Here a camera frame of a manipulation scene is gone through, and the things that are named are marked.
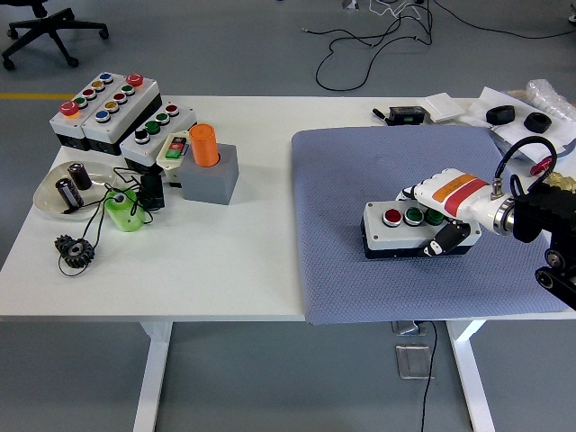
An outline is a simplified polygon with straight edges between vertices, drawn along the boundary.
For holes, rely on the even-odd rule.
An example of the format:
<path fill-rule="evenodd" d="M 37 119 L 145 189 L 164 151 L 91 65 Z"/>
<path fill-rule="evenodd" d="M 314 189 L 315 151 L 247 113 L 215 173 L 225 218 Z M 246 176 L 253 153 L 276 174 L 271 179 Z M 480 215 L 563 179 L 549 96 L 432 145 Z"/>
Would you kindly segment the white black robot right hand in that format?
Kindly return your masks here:
<path fill-rule="evenodd" d="M 397 195 L 399 201 L 414 200 L 448 219 L 445 227 L 420 252 L 423 257 L 451 252 L 470 236 L 474 223 L 503 233 L 508 198 L 505 193 L 495 194 L 484 180 L 454 168 L 406 187 Z"/>

